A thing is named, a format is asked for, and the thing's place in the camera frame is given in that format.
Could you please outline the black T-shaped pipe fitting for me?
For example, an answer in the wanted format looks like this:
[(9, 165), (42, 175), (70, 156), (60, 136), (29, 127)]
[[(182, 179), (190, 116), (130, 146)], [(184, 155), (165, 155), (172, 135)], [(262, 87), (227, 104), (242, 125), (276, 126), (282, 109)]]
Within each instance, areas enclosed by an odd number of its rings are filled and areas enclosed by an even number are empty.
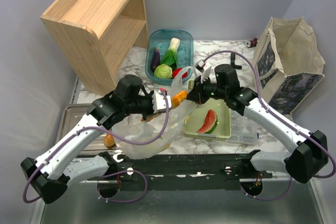
[(230, 65), (231, 65), (234, 69), (238, 69), (238, 70), (242, 69), (242, 66), (235, 64), (235, 60), (236, 60), (236, 54), (232, 52), (232, 53), (230, 54)]

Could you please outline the red toy pepper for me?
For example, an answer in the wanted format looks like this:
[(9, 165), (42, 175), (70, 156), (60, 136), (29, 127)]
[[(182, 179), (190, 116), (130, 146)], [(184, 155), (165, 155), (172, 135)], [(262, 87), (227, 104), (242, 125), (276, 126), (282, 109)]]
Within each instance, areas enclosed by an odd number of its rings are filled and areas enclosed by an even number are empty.
[(172, 72), (172, 78), (174, 79), (178, 74), (179, 72), (182, 70), (182, 68), (177, 68), (175, 69), (173, 72)]

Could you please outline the clear plastic grocery bag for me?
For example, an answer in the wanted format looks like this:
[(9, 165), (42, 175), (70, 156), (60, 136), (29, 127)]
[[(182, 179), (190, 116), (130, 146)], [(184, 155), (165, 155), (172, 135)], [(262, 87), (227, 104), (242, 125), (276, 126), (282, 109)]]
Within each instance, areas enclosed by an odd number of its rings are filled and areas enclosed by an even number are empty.
[(166, 114), (162, 113), (150, 121), (141, 121), (142, 115), (132, 114), (123, 121), (114, 125), (111, 129), (115, 134), (124, 137), (128, 141), (140, 143), (129, 144), (115, 138), (117, 147), (131, 159), (143, 159), (152, 157), (167, 149), (173, 141), (181, 135), (185, 119), (196, 108), (196, 103), (188, 100), (182, 101), (179, 106), (169, 112), (167, 126), (161, 136), (150, 144), (145, 144), (155, 138), (164, 125)]

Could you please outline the green toy cabbage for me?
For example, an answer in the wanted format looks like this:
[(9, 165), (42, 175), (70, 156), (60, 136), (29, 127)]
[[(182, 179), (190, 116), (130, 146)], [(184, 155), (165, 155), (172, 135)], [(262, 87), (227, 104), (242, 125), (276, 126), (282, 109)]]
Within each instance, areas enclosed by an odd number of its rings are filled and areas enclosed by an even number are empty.
[(170, 66), (166, 64), (161, 64), (156, 67), (154, 71), (154, 76), (159, 79), (171, 79), (173, 70)]

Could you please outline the toy watermelon slice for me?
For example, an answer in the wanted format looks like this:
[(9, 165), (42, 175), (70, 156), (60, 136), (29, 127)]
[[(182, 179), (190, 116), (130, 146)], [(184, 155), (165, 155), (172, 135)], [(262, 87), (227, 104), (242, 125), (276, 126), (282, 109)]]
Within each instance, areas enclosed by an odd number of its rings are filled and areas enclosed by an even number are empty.
[(211, 134), (217, 127), (218, 118), (214, 110), (208, 110), (204, 123), (197, 131), (200, 134)]

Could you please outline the light green plastic basket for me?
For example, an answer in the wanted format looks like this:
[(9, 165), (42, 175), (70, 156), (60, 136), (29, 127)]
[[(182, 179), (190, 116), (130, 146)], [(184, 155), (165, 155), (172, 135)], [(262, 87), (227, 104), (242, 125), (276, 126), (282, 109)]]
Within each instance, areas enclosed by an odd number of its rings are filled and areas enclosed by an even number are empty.
[[(217, 127), (211, 134), (197, 133), (204, 123), (208, 110), (216, 112), (218, 118)], [(184, 135), (186, 137), (224, 141), (231, 136), (230, 125), (230, 109), (225, 101), (210, 98), (205, 104), (198, 104), (193, 112), (185, 118)]]

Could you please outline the purple toy eggplant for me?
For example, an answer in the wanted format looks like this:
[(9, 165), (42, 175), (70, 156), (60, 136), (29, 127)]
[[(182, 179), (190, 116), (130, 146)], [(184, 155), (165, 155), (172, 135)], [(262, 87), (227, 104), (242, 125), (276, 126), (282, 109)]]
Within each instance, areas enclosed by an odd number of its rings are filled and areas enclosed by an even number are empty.
[(159, 65), (160, 65), (160, 51), (159, 51), (158, 47), (155, 47), (153, 57), (152, 57), (152, 61), (151, 61), (151, 64), (150, 64), (151, 71), (154, 72), (155, 69), (157, 68), (157, 66), (159, 66)]

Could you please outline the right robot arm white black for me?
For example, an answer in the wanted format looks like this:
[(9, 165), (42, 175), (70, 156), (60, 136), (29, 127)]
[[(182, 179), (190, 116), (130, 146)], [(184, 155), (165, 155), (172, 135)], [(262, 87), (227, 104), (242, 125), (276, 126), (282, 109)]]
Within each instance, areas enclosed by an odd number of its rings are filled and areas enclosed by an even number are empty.
[(285, 152), (253, 151), (241, 165), (246, 177), (263, 171), (282, 172), (305, 184), (328, 163), (327, 138), (321, 131), (312, 133), (294, 124), (259, 99), (252, 89), (241, 87), (231, 65), (219, 65), (214, 71), (216, 82), (197, 77), (187, 99), (198, 104), (210, 98), (224, 100), (231, 110), (262, 126), (286, 148)]

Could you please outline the canvas tote bag with print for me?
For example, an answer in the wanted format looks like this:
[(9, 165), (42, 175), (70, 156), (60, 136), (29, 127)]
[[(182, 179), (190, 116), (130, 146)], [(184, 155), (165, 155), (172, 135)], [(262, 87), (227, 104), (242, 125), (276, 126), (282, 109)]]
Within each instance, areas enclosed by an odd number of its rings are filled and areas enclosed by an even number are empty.
[(325, 61), (314, 31), (303, 18), (271, 18), (254, 51), (261, 97), (291, 114), (324, 78)]

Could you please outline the small red black connector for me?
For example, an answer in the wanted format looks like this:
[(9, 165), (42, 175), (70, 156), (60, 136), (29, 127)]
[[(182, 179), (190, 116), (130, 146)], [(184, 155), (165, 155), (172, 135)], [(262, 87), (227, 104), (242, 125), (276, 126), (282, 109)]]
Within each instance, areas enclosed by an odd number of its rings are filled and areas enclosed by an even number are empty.
[(257, 44), (258, 44), (258, 40), (257, 40), (257, 38), (254, 38), (253, 40), (248, 40), (248, 41), (246, 41), (246, 46), (247, 46), (248, 48), (256, 47)]

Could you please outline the toy baguette bread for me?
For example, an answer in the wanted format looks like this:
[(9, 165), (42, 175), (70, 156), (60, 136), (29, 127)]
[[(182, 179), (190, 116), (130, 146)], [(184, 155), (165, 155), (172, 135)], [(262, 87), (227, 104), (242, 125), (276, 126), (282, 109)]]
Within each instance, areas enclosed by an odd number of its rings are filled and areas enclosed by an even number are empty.
[[(175, 109), (177, 108), (187, 97), (187, 91), (181, 91), (178, 94), (176, 94), (172, 99), (172, 106), (171, 109)], [(158, 112), (158, 113), (154, 113), (150, 116), (147, 117), (143, 117), (141, 119), (142, 122), (149, 122), (151, 121), (153, 118), (158, 117), (160, 114), (162, 114), (162, 112)]]

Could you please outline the toy bok choy green white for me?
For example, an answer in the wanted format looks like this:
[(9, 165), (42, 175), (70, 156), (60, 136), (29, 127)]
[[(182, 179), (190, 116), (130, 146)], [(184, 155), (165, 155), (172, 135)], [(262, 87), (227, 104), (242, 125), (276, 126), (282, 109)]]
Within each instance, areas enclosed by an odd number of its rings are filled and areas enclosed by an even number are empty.
[(166, 53), (164, 54), (160, 64), (165, 64), (175, 70), (177, 68), (178, 57), (177, 50), (180, 46), (180, 40), (178, 38), (172, 38), (170, 45)]

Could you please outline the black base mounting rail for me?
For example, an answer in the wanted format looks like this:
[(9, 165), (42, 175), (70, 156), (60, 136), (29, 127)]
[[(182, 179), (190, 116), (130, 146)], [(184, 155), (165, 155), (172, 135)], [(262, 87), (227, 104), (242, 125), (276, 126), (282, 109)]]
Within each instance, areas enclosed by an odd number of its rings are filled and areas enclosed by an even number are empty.
[(271, 178), (267, 172), (255, 170), (250, 154), (167, 154), (146, 159), (130, 159), (122, 155), (118, 163), (108, 152), (99, 153), (108, 164), (109, 181), (117, 179), (116, 172), (127, 168), (133, 175), (120, 175), (120, 189), (141, 190), (240, 190), (240, 180), (250, 182), (257, 178)]

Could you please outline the orange glazed bread bun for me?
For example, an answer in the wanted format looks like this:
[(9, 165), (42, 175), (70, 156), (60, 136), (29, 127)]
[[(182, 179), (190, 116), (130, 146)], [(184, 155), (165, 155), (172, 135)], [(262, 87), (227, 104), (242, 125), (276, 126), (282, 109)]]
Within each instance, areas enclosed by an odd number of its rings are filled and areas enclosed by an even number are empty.
[(115, 141), (114, 141), (113, 136), (111, 134), (107, 134), (104, 137), (103, 144), (108, 149), (115, 147)]

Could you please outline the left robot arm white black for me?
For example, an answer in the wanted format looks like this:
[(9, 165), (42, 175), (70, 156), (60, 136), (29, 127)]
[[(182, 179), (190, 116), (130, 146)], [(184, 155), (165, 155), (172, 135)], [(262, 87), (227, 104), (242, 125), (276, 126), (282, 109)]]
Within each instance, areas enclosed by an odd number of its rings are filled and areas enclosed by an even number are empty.
[(27, 180), (23, 201), (33, 203), (42, 199), (51, 204), (59, 199), (73, 184), (92, 178), (117, 180), (122, 175), (132, 177), (133, 168), (122, 168), (118, 154), (102, 152), (84, 162), (74, 163), (81, 151), (102, 133), (111, 134), (111, 128), (132, 114), (144, 119), (157, 115), (170, 107), (165, 91), (147, 92), (141, 78), (128, 74), (115, 90), (93, 101), (80, 121), (57, 144), (37, 158), (25, 158), (20, 166)]

